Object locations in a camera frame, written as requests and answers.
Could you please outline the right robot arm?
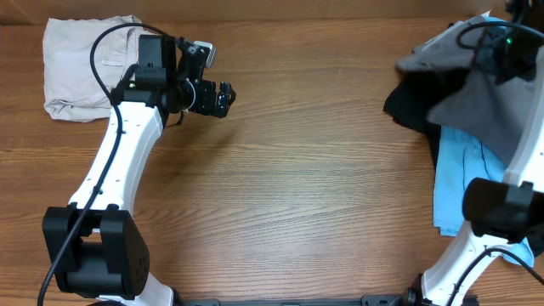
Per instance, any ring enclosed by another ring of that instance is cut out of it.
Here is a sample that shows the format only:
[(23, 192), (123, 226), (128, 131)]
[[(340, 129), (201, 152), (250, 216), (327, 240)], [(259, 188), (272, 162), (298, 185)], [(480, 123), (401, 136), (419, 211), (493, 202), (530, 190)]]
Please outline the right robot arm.
[(512, 252), (532, 232), (543, 231), (543, 53), (535, 56), (535, 97), (521, 143), (505, 178), (473, 179), (463, 197), (460, 232), (439, 261), (416, 279), (400, 305), (475, 305), (470, 286), (501, 254), (538, 281), (538, 275)]

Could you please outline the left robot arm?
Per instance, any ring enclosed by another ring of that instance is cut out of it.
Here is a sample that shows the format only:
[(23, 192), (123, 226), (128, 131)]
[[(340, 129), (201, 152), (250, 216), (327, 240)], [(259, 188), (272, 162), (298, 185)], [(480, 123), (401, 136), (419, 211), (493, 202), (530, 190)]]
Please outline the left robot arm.
[(94, 305), (178, 305), (178, 292), (150, 272), (150, 251), (133, 220), (145, 164), (172, 114), (223, 118), (235, 101), (228, 82), (204, 79), (216, 58), (209, 42), (155, 31), (119, 83), (105, 136), (78, 190), (50, 207), (42, 232), (51, 260), (43, 284), (55, 282)]

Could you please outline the grey shorts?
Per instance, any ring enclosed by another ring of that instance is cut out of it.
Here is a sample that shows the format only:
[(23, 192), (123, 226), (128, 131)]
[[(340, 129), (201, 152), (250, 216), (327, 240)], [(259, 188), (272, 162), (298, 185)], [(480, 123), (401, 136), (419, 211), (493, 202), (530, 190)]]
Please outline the grey shorts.
[(485, 21), (477, 15), (458, 21), (396, 63), (405, 74), (384, 110), (408, 128), (428, 127), (468, 133), (508, 165), (518, 148), (534, 97), (535, 83), (514, 77), (503, 83), (473, 64), (473, 51), (459, 48), (456, 36)]

